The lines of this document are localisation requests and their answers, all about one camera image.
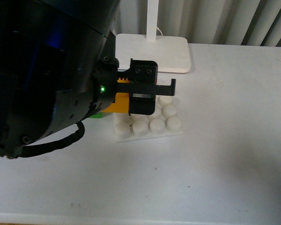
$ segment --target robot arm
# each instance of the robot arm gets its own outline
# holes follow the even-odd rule
[[[131,60],[118,72],[109,33],[119,0],[0,0],[0,156],[31,157],[60,149],[84,134],[81,121],[129,93],[129,113],[152,114],[157,64]],[[130,83],[118,83],[118,79]],[[72,124],[63,142],[26,146]]]

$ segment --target white curtain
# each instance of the white curtain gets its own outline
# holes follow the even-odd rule
[[[146,34],[146,22],[147,0],[121,0],[117,33]],[[281,0],[159,0],[157,26],[189,43],[281,46]]]

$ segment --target screw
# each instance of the screw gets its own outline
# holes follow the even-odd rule
[[[6,158],[8,158],[8,159],[14,159],[14,158],[18,158],[18,156],[16,156],[16,157],[13,157],[13,156],[6,156]]]
[[[104,62],[109,62],[110,58],[108,56],[104,56],[103,60],[104,60]]]
[[[47,72],[45,72],[45,75],[51,75],[51,71],[48,70]]]
[[[22,137],[22,143],[23,144],[30,144],[31,143],[31,140],[28,136],[23,136]]]

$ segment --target orange part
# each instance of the orange part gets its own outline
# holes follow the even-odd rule
[[[118,79],[119,83],[129,83],[129,80]],[[129,94],[117,93],[115,103],[112,103],[103,112],[105,113],[128,113],[129,112]]]

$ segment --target white tabletop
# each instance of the white tabletop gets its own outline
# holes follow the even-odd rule
[[[0,222],[281,225],[281,48],[189,47],[190,73],[159,75],[183,135],[114,143],[108,115],[66,149],[0,158]]]

